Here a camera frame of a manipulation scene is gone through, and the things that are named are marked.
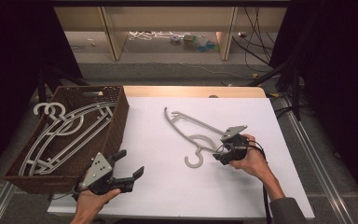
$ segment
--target table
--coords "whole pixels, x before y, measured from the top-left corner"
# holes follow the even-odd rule
[[[195,147],[164,118],[167,107],[169,112],[178,110],[223,131],[228,125],[248,125],[247,132],[254,134],[265,149],[268,164],[286,195],[297,199],[306,218],[314,217],[262,89],[126,86],[125,92],[130,111],[121,149],[127,149],[128,155],[116,163],[114,176],[131,175],[143,165],[145,173],[135,182],[132,193],[115,198],[100,215],[235,220],[265,217],[262,185],[255,177],[223,166],[205,150],[201,152],[204,158],[201,167],[185,165],[185,156],[192,163],[196,159],[192,156]],[[188,121],[178,122],[178,126],[184,132],[201,132],[218,144],[220,135],[216,133],[200,130],[200,126]],[[66,196],[53,201],[48,212],[68,215],[75,208],[75,201]]]

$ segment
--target person's arm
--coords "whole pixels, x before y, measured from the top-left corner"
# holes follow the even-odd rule
[[[249,140],[249,145],[255,146],[255,138],[250,134],[244,134]],[[249,175],[257,177],[267,190],[270,199],[270,208],[274,223],[307,223],[301,209],[293,198],[286,198],[279,180],[275,177],[260,151],[248,147],[246,157],[241,161],[231,161],[230,165],[235,169],[242,169]]]
[[[80,193],[77,199],[76,213],[71,224],[90,224],[103,206],[118,196],[120,189],[112,189],[104,195],[93,194],[89,190]]]

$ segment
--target wicker basket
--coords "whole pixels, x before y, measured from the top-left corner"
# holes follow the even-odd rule
[[[95,157],[97,152],[102,152],[105,157],[118,152],[130,108],[124,89],[121,86],[59,87],[55,91],[51,102],[58,102],[64,105],[66,113],[85,105],[100,102],[115,102],[116,106],[110,107],[113,112],[110,123],[51,174],[19,175],[21,165],[38,135],[44,131],[47,124],[52,122],[44,114],[19,157],[13,162],[4,176],[5,180],[28,193],[51,194],[69,192],[82,169],[90,162],[91,158]],[[55,137],[40,159],[47,161],[48,158],[57,155],[63,148],[68,146],[79,134],[82,134],[94,122],[93,118],[97,117],[97,114],[93,114],[94,112],[90,112],[85,116],[83,125],[76,133]]]

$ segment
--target cable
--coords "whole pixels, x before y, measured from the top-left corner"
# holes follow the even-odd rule
[[[247,40],[246,37],[243,37],[243,36],[240,36],[240,37],[242,37],[242,39],[243,39],[244,41],[249,42],[249,44],[251,44],[251,45],[254,45],[254,46],[263,48],[263,46],[258,45],[258,44],[255,44],[255,43],[252,43],[251,41]]]
[[[269,65],[269,62],[263,60],[262,58],[258,57],[256,54],[254,54],[253,52],[251,52],[250,50],[248,50],[247,48],[243,47],[240,43],[238,43],[238,41],[234,38],[234,36],[232,36],[232,39],[234,40],[235,43],[238,44],[238,46],[240,46],[241,49],[244,49],[246,52],[252,54],[253,56],[255,56],[258,60],[260,60],[262,63]]]
[[[60,196],[60,197],[58,197],[58,198],[51,198],[51,200],[59,200],[59,199],[61,199],[61,198],[63,198],[63,197],[66,197],[66,196],[68,196],[68,195],[70,195],[70,194],[73,194],[73,192],[71,191],[71,192],[67,192],[67,193],[65,193],[64,195],[62,195],[62,196]]]
[[[269,35],[269,33],[268,33],[268,32],[266,32],[266,34],[267,34],[267,36],[268,36],[269,40],[271,40],[272,44],[274,44],[274,45],[275,45],[275,41],[271,38],[271,36]]]
[[[307,107],[310,107],[309,105],[299,105],[298,108],[307,108]],[[277,112],[281,112],[279,115],[277,115],[277,119],[280,118],[284,113],[287,113],[289,112],[290,110],[293,110],[293,107],[292,106],[287,106],[287,107],[284,107],[284,108],[280,108],[280,109],[277,109],[274,111],[274,113],[276,114]],[[306,115],[306,116],[310,116],[310,117],[314,117],[313,115],[309,115],[309,114],[306,114],[304,112],[301,112],[299,111],[300,113]]]
[[[245,9],[246,16],[248,17],[248,20],[249,20],[249,22],[250,22],[251,25],[252,25],[253,32],[254,32],[255,35],[258,37],[258,39],[259,39],[261,45],[263,46],[263,51],[264,51],[266,57],[269,58],[269,54],[266,52],[266,49],[265,49],[263,40],[262,40],[262,38],[261,38],[260,24],[258,23],[258,7],[255,8],[255,12],[256,12],[256,13],[255,13],[255,24],[253,24],[252,19],[251,19],[251,17],[249,16],[248,11],[246,10],[246,7],[244,7],[244,9]]]
[[[250,68],[251,70],[254,70],[254,71],[256,71],[256,72],[264,72],[264,71],[260,71],[260,70],[254,69],[254,68],[252,68],[252,67],[248,64],[248,61],[247,61],[247,56],[248,56],[248,55],[247,55],[247,52],[248,52],[248,51],[245,51],[245,64],[246,64],[246,66],[247,66],[248,68]]]
[[[247,147],[257,149],[259,152],[261,152],[261,155],[263,156],[264,160],[267,161],[267,157],[266,157],[266,153],[264,152],[264,148],[262,148],[261,145],[258,144],[256,141],[248,140],[248,142],[256,143],[258,145],[258,147],[251,146],[251,145],[248,145]],[[269,212],[269,195],[267,194],[267,189],[266,189],[266,187],[264,185],[263,185],[263,200],[264,200],[264,210],[266,211],[267,223],[271,224],[272,223],[272,218],[271,218],[271,213]]]
[[[132,57],[132,59],[136,62],[136,63],[161,63],[161,62],[153,62],[153,61],[150,61],[150,62],[139,62],[137,61],[133,56],[132,54],[127,50],[126,47],[123,47],[124,50],[126,50],[130,56]],[[243,77],[243,76],[240,76],[240,75],[236,75],[236,74],[233,74],[233,73],[229,73],[229,72],[215,72],[215,71],[211,71],[207,68],[204,68],[204,67],[201,67],[201,66],[197,66],[197,65],[190,65],[190,64],[185,64],[185,63],[175,63],[175,64],[180,64],[182,66],[185,66],[185,67],[192,67],[192,68],[199,68],[199,69],[203,69],[209,73],[212,73],[212,74],[228,74],[228,75],[232,75],[234,77],[240,77],[240,78],[243,78],[243,79],[255,79],[254,77]]]
[[[223,144],[216,150],[216,152],[223,152],[224,150],[225,150],[225,145]]]

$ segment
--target sleeve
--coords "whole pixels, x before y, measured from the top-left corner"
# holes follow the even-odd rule
[[[294,198],[281,198],[269,203],[275,224],[307,223]]]

